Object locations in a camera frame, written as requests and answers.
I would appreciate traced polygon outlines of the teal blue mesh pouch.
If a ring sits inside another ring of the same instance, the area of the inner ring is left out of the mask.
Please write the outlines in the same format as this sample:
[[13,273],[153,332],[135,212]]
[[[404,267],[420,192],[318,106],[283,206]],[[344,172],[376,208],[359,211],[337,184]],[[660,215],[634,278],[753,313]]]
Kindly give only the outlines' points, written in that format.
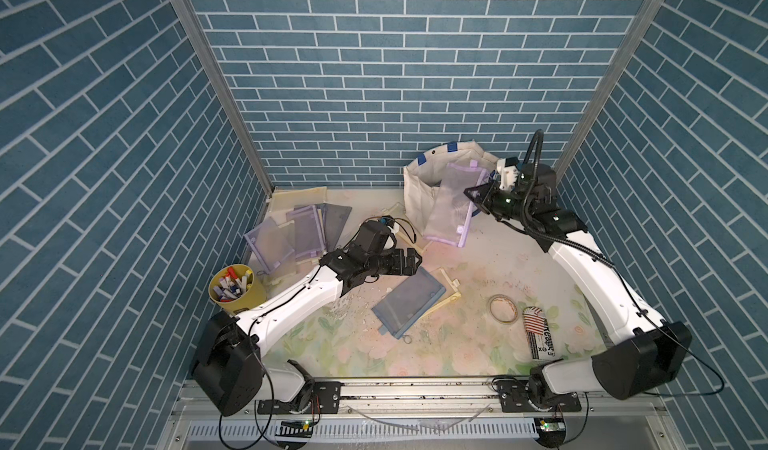
[[390,334],[395,339],[402,338],[445,292],[442,283],[424,269],[419,269],[372,308],[381,323],[378,332],[381,335]]

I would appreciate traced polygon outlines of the aluminium corner frame post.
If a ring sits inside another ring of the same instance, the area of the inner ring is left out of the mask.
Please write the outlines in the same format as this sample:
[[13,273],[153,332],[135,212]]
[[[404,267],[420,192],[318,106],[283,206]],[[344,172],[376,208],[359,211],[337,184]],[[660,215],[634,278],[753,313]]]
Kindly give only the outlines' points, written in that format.
[[643,0],[637,15],[628,26],[621,44],[610,60],[605,75],[598,83],[591,100],[584,109],[580,121],[575,126],[569,141],[564,146],[560,157],[556,161],[554,170],[557,173],[558,186],[561,186],[561,182],[565,179],[581,146],[591,133],[593,125],[597,121],[601,111],[604,109],[624,71],[627,69],[632,57],[653,23],[654,18],[664,1],[665,0]]

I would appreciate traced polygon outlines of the clear tape roll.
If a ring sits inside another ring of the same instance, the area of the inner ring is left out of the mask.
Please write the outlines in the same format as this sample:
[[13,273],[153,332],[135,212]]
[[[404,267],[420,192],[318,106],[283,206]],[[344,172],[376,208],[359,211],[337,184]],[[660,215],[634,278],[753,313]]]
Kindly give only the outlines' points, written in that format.
[[519,319],[519,310],[516,303],[503,294],[493,295],[487,302],[490,316],[503,325],[514,324]]

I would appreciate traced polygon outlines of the striped tape roll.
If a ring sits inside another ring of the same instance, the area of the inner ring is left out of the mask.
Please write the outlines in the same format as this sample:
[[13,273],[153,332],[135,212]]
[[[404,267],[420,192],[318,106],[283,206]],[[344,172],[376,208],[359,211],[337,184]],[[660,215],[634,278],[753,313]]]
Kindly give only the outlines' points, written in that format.
[[534,360],[553,360],[556,357],[552,333],[544,311],[529,306],[523,310],[523,325]]

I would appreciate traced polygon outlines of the left aluminium corner post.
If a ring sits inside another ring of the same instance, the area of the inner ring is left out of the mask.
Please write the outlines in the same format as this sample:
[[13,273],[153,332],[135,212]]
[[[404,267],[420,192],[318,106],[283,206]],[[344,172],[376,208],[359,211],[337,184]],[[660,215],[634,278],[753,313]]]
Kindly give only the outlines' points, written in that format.
[[214,93],[241,144],[254,174],[265,194],[270,197],[274,185],[254,146],[253,139],[237,107],[216,56],[194,11],[191,0],[169,0],[185,31],[195,55],[207,75]]

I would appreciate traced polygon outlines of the light purple mesh pouch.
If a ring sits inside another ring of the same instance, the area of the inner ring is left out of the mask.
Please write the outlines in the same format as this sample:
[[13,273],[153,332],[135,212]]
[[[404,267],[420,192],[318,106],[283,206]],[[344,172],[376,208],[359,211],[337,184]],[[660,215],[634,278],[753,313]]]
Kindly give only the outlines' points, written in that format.
[[449,163],[443,174],[432,212],[423,232],[427,240],[464,247],[474,204],[464,194],[482,184],[488,172],[476,160]]

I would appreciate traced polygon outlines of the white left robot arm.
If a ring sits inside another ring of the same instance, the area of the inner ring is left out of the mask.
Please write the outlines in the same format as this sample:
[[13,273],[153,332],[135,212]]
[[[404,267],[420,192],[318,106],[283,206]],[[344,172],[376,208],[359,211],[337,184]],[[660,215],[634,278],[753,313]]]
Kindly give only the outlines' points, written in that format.
[[422,256],[398,246],[399,231],[389,216],[367,220],[345,246],[325,254],[292,287],[251,310],[234,316],[221,311],[208,321],[190,374],[221,415],[234,415],[254,400],[306,411],[313,400],[314,378],[294,361],[270,369],[263,357],[315,311],[368,280],[414,275]]

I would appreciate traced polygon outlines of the yellow mesh pouch by bag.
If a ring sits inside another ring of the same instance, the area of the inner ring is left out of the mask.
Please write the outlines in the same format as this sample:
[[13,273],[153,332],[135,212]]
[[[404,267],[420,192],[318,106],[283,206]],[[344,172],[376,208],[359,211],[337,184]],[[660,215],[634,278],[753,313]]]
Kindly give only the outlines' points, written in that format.
[[399,225],[399,232],[397,233],[397,239],[403,246],[415,249],[419,254],[423,255],[431,242],[426,240],[421,233],[413,226],[410,219],[406,216],[405,206],[401,203],[396,203],[390,208],[385,209],[382,212],[383,216],[391,216],[395,222]]

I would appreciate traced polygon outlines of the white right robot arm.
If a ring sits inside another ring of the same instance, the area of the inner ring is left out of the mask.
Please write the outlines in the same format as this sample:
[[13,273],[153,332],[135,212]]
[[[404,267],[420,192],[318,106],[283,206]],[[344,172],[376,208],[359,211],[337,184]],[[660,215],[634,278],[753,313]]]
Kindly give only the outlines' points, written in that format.
[[532,369],[529,401],[549,410],[579,392],[604,392],[626,400],[672,382],[691,345],[691,332],[683,323],[663,317],[630,288],[587,225],[575,212],[557,205],[554,179],[548,166],[525,163],[509,189],[490,180],[464,191],[480,211],[533,238],[568,273],[610,342],[599,354]]

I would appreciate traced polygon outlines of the yellow cup of markers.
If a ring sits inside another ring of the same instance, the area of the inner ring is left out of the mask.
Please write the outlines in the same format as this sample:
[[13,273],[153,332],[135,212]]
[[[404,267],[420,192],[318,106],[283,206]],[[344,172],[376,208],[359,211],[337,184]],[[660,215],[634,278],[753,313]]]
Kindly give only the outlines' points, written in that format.
[[229,315],[251,310],[267,300],[266,290],[246,265],[234,264],[219,271],[208,288],[210,300]]

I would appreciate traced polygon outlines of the purple mesh pouch upright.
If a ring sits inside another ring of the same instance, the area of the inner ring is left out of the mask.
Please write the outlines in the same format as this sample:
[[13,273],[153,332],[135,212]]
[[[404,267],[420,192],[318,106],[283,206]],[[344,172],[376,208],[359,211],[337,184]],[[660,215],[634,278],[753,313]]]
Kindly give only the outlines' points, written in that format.
[[319,209],[315,205],[308,205],[288,212],[286,218],[294,224],[296,260],[321,257],[326,246]]

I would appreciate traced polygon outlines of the aluminium front rail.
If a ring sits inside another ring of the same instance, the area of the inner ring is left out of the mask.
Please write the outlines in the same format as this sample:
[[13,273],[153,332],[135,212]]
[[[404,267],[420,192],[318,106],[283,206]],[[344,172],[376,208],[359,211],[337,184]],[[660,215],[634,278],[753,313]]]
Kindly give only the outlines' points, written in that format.
[[556,414],[591,417],[661,417],[667,407],[657,397],[640,395],[629,400],[590,392],[573,393],[551,409],[534,407],[521,377],[494,382],[491,377],[392,377],[315,379],[322,403],[337,410],[337,417],[370,416],[512,416]]

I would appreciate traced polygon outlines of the white canvas Doraemon tote bag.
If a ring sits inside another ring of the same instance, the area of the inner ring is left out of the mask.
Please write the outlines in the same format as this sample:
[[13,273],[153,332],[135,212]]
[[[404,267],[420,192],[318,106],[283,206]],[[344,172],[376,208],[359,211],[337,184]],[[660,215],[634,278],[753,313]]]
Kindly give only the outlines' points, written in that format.
[[478,166],[491,172],[498,157],[486,152],[476,142],[451,142],[423,153],[403,168],[404,205],[407,219],[414,228],[423,232],[433,210],[445,170],[449,164],[467,166],[477,161]]

